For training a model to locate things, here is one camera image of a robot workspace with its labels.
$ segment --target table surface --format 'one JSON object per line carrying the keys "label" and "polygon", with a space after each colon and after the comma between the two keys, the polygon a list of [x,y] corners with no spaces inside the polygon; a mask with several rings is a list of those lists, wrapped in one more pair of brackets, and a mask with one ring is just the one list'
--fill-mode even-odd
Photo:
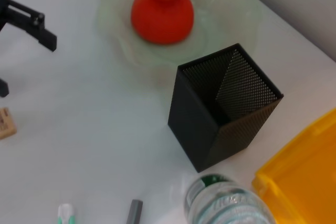
{"label": "table surface", "polygon": [[[0,33],[0,77],[18,128],[0,141],[0,222],[56,223],[71,202],[79,224],[185,223],[182,199],[197,176],[167,126],[174,74],[128,66],[96,31],[98,0],[17,0],[46,13],[51,53],[11,26]],[[336,63],[262,5],[251,56],[285,94],[244,151],[206,172],[250,187],[254,172],[336,105]]]}

